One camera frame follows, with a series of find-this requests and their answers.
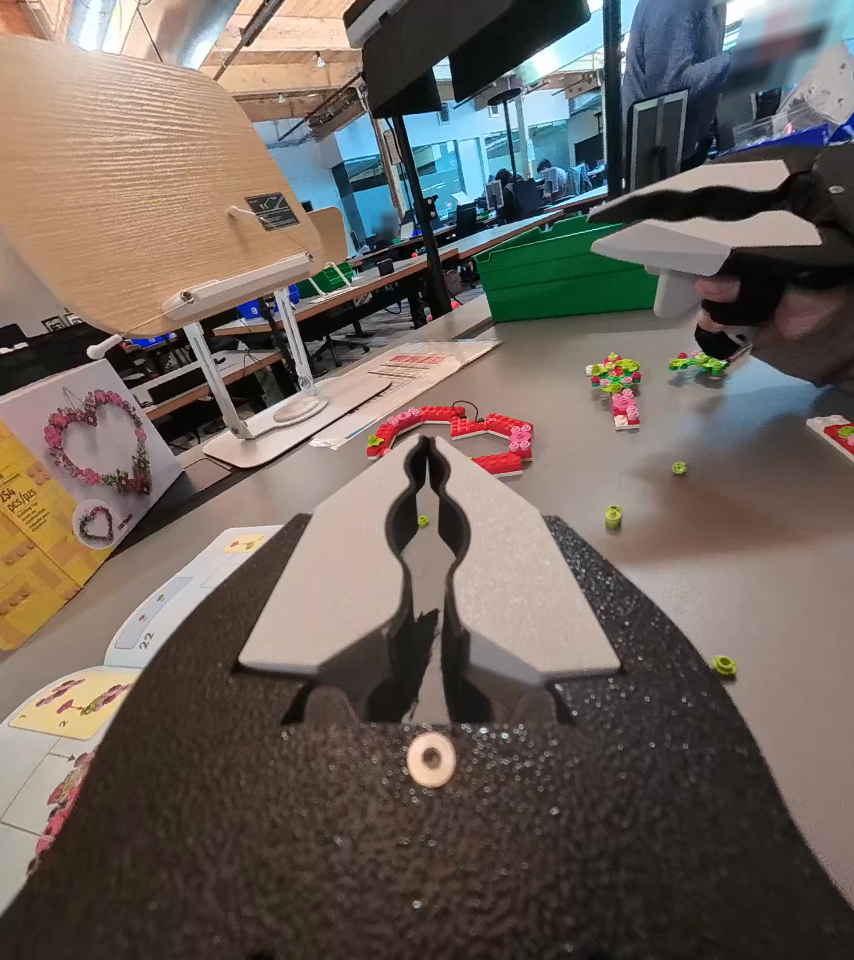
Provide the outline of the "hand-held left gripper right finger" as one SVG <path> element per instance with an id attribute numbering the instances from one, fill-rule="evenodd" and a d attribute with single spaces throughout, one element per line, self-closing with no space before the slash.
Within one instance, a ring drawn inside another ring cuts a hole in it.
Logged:
<path id="1" fill-rule="evenodd" d="M 445 578 L 441 674 L 453 722 L 513 722 L 554 703 L 557 684 L 621 669 L 545 517 L 523 496 L 431 438 Z"/>

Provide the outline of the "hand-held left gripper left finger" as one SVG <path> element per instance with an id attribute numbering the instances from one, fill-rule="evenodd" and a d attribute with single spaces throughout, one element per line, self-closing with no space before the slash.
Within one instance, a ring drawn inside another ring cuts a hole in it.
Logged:
<path id="1" fill-rule="evenodd" d="M 310 515 L 239 665 L 341 691 L 361 717 L 411 710 L 429 654 L 402 554 L 419 531 L 431 440 L 413 435 Z"/>

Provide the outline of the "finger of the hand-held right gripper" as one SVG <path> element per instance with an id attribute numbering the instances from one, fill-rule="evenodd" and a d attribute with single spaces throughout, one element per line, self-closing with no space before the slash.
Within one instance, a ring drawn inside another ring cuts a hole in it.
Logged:
<path id="1" fill-rule="evenodd" d="M 588 220 L 602 225 L 745 223 L 771 214 L 798 221 L 782 205 L 791 177 L 782 159 L 707 164 L 610 199 L 594 207 Z"/>
<path id="2" fill-rule="evenodd" d="M 741 221 L 645 220 L 596 240 L 591 251 L 639 265 L 657 277 L 653 313 L 673 319 L 697 305 L 697 279 L 717 275 L 733 252 L 821 245 L 821 234 L 813 223 L 788 211 L 766 211 Z"/>

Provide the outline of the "green plastic bin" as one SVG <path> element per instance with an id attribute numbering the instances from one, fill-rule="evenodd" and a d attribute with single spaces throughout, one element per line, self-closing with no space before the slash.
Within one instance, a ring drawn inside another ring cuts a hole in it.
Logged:
<path id="1" fill-rule="evenodd" d="M 592 251 L 621 229 L 585 214 L 542 225 L 476 254 L 495 323 L 651 309 L 658 278 Z"/>

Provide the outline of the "red lego heart assembly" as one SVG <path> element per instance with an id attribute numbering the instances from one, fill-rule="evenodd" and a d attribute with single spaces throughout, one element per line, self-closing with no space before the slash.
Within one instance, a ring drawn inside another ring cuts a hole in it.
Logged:
<path id="1" fill-rule="evenodd" d="M 482 455 L 473 461 L 500 478 L 524 472 L 534 459 L 534 428 L 529 422 L 504 414 L 470 417 L 464 405 L 412 406 L 389 416 L 367 439 L 365 455 L 371 462 L 385 457 L 404 435 L 421 426 L 446 426 L 450 441 L 491 436 L 505 444 L 505 451 Z"/>

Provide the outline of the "green lego leaf assembly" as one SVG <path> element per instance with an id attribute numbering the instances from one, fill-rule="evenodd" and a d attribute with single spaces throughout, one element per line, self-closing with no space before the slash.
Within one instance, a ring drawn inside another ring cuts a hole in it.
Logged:
<path id="1" fill-rule="evenodd" d="M 723 379 L 730 368 L 730 363 L 717 359 L 704 352 L 680 352 L 669 361 L 671 372 L 692 372 L 695 376 L 708 379 Z"/>

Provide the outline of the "lego flower stem assembly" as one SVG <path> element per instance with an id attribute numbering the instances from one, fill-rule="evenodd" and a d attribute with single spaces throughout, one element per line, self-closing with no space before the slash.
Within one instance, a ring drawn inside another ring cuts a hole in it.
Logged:
<path id="1" fill-rule="evenodd" d="M 615 430 L 637 429 L 640 426 L 637 400 L 642 382 L 641 364 L 613 351 L 600 362 L 588 364 L 585 374 L 593 392 L 612 415 Z"/>

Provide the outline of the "lego instruction booklet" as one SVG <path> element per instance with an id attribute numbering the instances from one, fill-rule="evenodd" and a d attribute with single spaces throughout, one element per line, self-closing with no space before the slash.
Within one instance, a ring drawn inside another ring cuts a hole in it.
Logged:
<path id="1" fill-rule="evenodd" d="M 48 683 L 0 726 L 0 875 L 36 867 L 81 792 L 121 705 L 184 619 L 280 530 L 248 526 L 219 534 L 135 608 L 101 664 Z"/>

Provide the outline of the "yellow lego box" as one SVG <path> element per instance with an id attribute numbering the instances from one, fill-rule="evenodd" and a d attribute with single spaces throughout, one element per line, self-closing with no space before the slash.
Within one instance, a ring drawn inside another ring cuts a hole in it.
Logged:
<path id="1" fill-rule="evenodd" d="M 22 646 L 182 474 L 106 359 L 0 397 L 0 649 Z"/>

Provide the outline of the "person's right hand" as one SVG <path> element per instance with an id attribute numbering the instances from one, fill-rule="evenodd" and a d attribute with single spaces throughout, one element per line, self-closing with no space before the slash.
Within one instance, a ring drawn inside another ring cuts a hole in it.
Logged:
<path id="1" fill-rule="evenodd" d="M 842 309 L 852 294 L 848 286 L 810 289 L 733 275 L 698 278 L 694 292 L 699 300 L 697 345 L 724 361 L 801 339 Z"/>

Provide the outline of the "grey backed monitor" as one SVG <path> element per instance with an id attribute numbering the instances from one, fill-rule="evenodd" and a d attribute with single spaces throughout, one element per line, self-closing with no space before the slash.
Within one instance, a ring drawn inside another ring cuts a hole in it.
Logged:
<path id="1" fill-rule="evenodd" d="M 680 173 L 688 90 L 633 103 L 626 120 L 625 191 L 633 193 Z"/>

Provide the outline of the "black support pole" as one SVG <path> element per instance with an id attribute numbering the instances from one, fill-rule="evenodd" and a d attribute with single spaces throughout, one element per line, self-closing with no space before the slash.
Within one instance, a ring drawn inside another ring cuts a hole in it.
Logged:
<path id="1" fill-rule="evenodd" d="M 395 134 L 400 157 L 407 175 L 410 197 L 413 202 L 414 218 L 421 231 L 426 259 L 428 262 L 429 278 L 426 282 L 427 299 L 434 320 L 439 319 L 452 310 L 449 291 L 445 279 L 439 246 L 431 225 L 429 205 L 421 189 L 420 176 L 413 149 L 409 140 L 404 117 L 395 114 L 390 118 L 390 124 Z"/>
<path id="2" fill-rule="evenodd" d="M 622 6 L 620 1 L 602 2 L 602 99 L 606 165 L 606 199 L 611 202 L 624 191 L 624 118 L 622 100 Z"/>

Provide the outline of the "long background office desk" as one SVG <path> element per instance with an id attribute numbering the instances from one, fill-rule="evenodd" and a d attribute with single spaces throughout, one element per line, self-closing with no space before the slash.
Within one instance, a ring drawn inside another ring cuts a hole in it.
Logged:
<path id="1" fill-rule="evenodd" d="M 563 219 L 564 216 L 565 209 L 560 206 L 519 222 L 482 231 L 462 241 L 442 246 L 438 252 L 440 262 L 445 265 L 448 262 L 461 262 L 476 258 L 482 252 L 493 249 L 519 234 L 524 234 L 537 227 L 551 224 Z M 384 275 L 380 274 L 375 268 L 363 271 L 351 281 L 349 286 L 340 288 L 331 294 L 314 297 L 294 307 L 293 315 L 298 322 L 303 323 L 328 313 L 336 307 L 351 305 L 355 300 L 367 294 L 373 294 L 391 284 L 415 279 L 419 275 L 427 272 L 428 269 L 427 259 L 421 257 L 403 260 L 392 273 Z M 213 335 L 216 337 L 240 339 L 243 336 L 268 334 L 271 332 L 272 328 L 267 320 L 261 318 L 261 322 L 241 320 L 231 322 L 214 329 Z"/>

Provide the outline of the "black monitor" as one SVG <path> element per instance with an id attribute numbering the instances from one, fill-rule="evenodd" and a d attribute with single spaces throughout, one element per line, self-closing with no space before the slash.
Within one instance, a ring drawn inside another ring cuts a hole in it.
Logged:
<path id="1" fill-rule="evenodd" d="M 590 17 L 588 1 L 457 2 L 446 54 L 455 100 L 473 98 Z"/>
<path id="2" fill-rule="evenodd" d="M 433 113 L 440 106 L 428 6 L 356 1 L 342 15 L 348 43 L 361 53 L 367 111 L 373 118 Z"/>

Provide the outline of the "clear plastic sleeve with paper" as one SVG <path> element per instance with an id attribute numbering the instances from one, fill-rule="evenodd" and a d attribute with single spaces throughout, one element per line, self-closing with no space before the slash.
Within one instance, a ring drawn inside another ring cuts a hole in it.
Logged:
<path id="1" fill-rule="evenodd" d="M 379 426 L 389 416 L 417 405 L 427 391 L 500 344 L 497 338 L 412 342 L 391 347 L 382 355 L 350 367 L 338 377 L 324 379 L 323 385 L 341 379 L 353 382 L 363 378 L 387 381 L 388 385 L 349 414 L 322 428 L 310 439 L 310 447 L 339 450 L 371 427 Z"/>

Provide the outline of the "wooden book stand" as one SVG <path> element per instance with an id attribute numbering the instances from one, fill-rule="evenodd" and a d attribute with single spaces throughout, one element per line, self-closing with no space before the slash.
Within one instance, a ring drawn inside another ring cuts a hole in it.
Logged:
<path id="1" fill-rule="evenodd" d="M 0 235 L 62 306 L 116 340 L 182 330 L 226 429 L 203 454 L 275 461 L 382 395 L 314 382 L 289 287 L 347 257 L 241 107 L 204 74 L 0 32 Z M 202 322 L 272 295 L 298 392 L 241 419 Z"/>

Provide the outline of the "white perforated bracket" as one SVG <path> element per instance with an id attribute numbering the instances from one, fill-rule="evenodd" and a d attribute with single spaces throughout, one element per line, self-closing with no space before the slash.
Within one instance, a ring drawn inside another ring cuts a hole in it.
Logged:
<path id="1" fill-rule="evenodd" d="M 822 50 L 775 114 L 781 132 L 817 126 L 834 132 L 854 113 L 854 55 L 846 42 Z"/>

